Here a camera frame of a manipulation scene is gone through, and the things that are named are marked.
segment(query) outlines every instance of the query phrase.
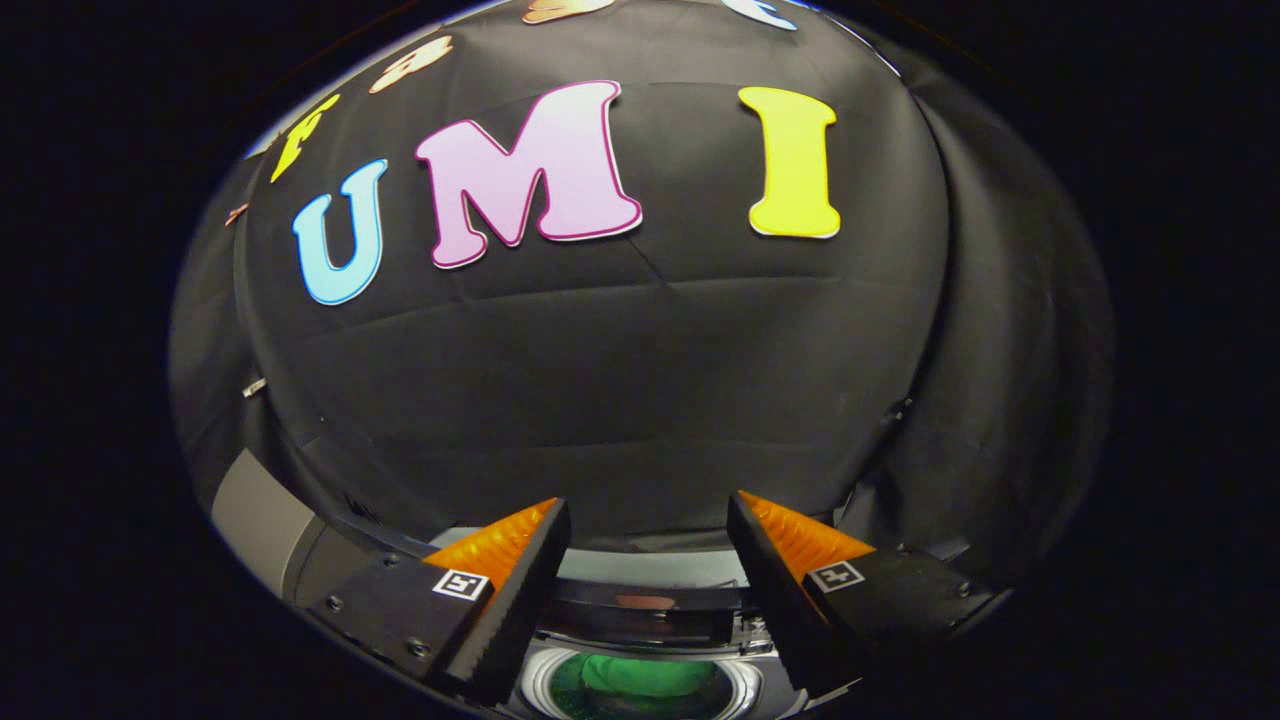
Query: gray panel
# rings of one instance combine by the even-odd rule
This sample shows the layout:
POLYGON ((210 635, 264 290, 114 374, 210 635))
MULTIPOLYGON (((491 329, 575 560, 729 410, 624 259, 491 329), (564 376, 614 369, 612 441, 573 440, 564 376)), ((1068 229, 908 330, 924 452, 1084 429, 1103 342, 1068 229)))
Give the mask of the gray panel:
POLYGON ((282 598, 289 557, 315 516, 248 450, 232 462, 214 496, 214 527, 241 562, 282 598))
MULTIPOLYGON (((431 541, 445 547, 480 528, 449 528, 431 541)), ((748 587, 746 573, 733 550, 708 552, 564 551, 559 578, 652 588, 709 588, 736 583, 748 587)))

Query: white label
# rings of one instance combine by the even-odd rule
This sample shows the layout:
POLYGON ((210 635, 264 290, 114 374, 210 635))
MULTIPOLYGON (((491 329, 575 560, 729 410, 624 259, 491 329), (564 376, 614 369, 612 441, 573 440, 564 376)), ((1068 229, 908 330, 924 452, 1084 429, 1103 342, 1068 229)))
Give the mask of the white label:
POLYGON ((867 579, 847 561, 827 565, 826 568, 818 568, 813 573, 809 573, 809 577, 818 583, 818 587, 822 588, 823 593, 835 592, 841 588, 847 588, 849 585, 856 585, 867 579))
POLYGON ((480 592, 488 582, 489 578, 484 575, 472 575, 471 573, 463 573, 461 570, 449 570, 443 578, 440 578, 439 583, 435 583, 434 589, 440 594, 474 601, 480 597, 480 592))

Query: orange gripper pad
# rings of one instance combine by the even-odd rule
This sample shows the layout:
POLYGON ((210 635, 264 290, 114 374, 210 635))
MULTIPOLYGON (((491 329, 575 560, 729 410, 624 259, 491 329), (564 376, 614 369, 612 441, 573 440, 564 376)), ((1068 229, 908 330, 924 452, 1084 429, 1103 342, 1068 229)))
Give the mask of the orange gripper pad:
POLYGON ((521 553, 529 547, 529 538, 547 516, 547 510, 557 498, 544 500, 515 515, 480 528, 453 544, 422 559, 439 568, 486 575, 493 582, 494 596, 511 577, 521 553))
POLYGON ((876 551, 874 547, 795 510, 788 510, 746 491, 737 492, 751 507, 751 512, 764 528, 764 534, 769 536, 769 541, 773 542, 773 547, 782 556, 782 561, 786 562, 787 570, 791 571, 796 583, 800 583, 806 573, 818 568, 876 551))

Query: yellow letter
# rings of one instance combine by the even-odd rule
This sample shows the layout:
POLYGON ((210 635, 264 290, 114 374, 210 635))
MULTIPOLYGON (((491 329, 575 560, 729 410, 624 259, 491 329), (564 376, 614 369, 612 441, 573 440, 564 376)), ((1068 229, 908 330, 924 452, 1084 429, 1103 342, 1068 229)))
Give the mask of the yellow letter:
POLYGON ((840 232, 840 213, 827 202, 827 126, 836 122, 836 111, 808 95, 773 87, 744 87, 737 96, 764 126, 764 197, 749 214, 755 232, 840 232))
POLYGON ((417 70, 421 70, 422 68, 445 56, 449 50, 453 50, 453 46, 449 45, 452 40, 453 37, 449 35, 436 37, 431 42, 428 42, 408 55, 404 55, 399 60, 396 60, 389 68, 383 70, 383 77, 378 78, 378 82, 369 88, 369 94, 372 95, 387 90, 398 82, 399 78, 410 73, 416 73, 417 70))
POLYGON ((271 182, 275 182, 275 178, 280 177, 280 173, 289 169, 289 165, 298 159, 298 155, 302 154, 302 141, 311 137, 311 132, 316 129, 316 123, 320 122, 320 113, 333 108, 333 104, 338 101, 338 95, 334 95, 333 97, 325 100, 324 105, 311 110, 307 117, 302 118, 302 122, 293 126, 293 129, 289 131, 289 136, 284 138, 284 149, 280 150, 280 161, 275 165, 275 172, 271 173, 271 182))

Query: black fabric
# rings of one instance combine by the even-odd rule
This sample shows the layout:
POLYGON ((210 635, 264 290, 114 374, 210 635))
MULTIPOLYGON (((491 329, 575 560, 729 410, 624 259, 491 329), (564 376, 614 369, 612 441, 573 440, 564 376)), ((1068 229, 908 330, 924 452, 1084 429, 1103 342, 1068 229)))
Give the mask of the black fabric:
POLYGON ((196 497, 210 511, 227 469, 244 448, 247 413, 241 395, 257 379, 248 337, 236 314, 232 284, 234 228, 229 213, 243 200, 261 158, 241 163, 223 179, 196 227, 174 292, 169 331, 173 419, 196 497))
POLYGON ((234 307, 305 473, 416 537, 559 496, 575 547, 717 547, 739 488, 829 519, 886 413, 914 396, 877 492, 860 495, 872 505, 850 509, 867 519, 856 530, 922 546, 963 536, 968 571, 1021 571, 1088 484, 1112 342, 1088 238, 1030 150, 911 53, 842 20, 899 78, 817 12, 786 6, 795 33, 718 1, 628 0, 538 27, 522 12, 448 27, 449 55, 376 95, 385 63, 339 87, 275 183, 280 140, 262 156, 234 228, 234 307), (588 79, 622 86, 612 140, 644 222, 549 242, 539 187, 517 249, 494 241, 474 265, 433 266, 417 142, 474 119, 511 149, 536 97, 588 79), (746 86, 836 110, 836 237, 749 227, 764 158, 736 96, 746 86), (380 270, 355 300, 320 305, 293 218, 332 195, 342 264, 353 238, 338 187, 379 158, 380 270))
POLYGON ((1106 433, 1115 327, 1071 201, 1015 132, 964 88, 877 38, 938 143, 952 255, 938 336, 854 533, 928 546, 1014 583, 1083 502, 1106 433))

